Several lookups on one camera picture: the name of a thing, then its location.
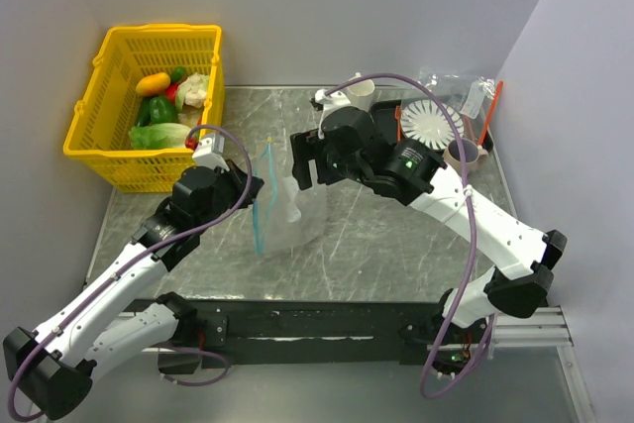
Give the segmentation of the clear bag with blue zipper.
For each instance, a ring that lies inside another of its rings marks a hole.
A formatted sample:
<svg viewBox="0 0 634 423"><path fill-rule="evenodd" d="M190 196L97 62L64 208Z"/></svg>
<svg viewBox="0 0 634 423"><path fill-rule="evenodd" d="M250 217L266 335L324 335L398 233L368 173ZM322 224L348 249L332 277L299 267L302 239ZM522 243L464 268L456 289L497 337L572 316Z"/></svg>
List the clear bag with blue zipper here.
<svg viewBox="0 0 634 423"><path fill-rule="evenodd" d="M326 227L326 186L300 190L298 181L280 167L281 161L282 154L267 137L254 166L255 176L264 181L252 208L258 255L306 245Z"/></svg>

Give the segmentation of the green toy bell pepper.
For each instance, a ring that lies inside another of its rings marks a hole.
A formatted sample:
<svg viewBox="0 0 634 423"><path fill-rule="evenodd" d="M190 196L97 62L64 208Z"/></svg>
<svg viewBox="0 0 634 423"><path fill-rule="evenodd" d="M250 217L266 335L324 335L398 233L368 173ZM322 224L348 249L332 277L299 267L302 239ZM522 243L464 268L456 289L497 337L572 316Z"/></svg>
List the green toy bell pepper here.
<svg viewBox="0 0 634 423"><path fill-rule="evenodd" d="M154 124L177 123L178 112L166 96L156 96L149 103L150 122Z"/></svg>

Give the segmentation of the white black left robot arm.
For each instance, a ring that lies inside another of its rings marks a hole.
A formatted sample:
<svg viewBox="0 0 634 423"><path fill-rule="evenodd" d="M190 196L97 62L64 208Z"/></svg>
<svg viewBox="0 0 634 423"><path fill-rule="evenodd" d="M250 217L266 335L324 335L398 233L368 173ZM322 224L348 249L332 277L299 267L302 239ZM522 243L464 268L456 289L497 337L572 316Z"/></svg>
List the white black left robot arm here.
<svg viewBox="0 0 634 423"><path fill-rule="evenodd" d="M2 347L10 391L22 392L40 414L58 420L98 378L135 353L155 344L196 342L197 310L175 292L161 295L138 317L114 321L191 254L208 228L252 205L263 186L233 162L188 168L97 279L36 329L18 327L7 335Z"/></svg>

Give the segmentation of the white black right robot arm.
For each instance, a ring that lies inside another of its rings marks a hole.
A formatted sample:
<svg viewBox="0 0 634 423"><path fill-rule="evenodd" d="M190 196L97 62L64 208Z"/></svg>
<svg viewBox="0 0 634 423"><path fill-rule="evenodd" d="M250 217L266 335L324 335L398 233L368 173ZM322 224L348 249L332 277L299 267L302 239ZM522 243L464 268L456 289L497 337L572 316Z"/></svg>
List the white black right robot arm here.
<svg viewBox="0 0 634 423"><path fill-rule="evenodd" d="M321 126L290 137L292 175L300 189L349 179L374 194L422 212L465 238L492 266L443 299L435 334L456 342L481 318L500 312L531 317L554 280L567 237L511 216L470 185L442 157L414 139L390 142L369 113L352 106Z"/></svg>

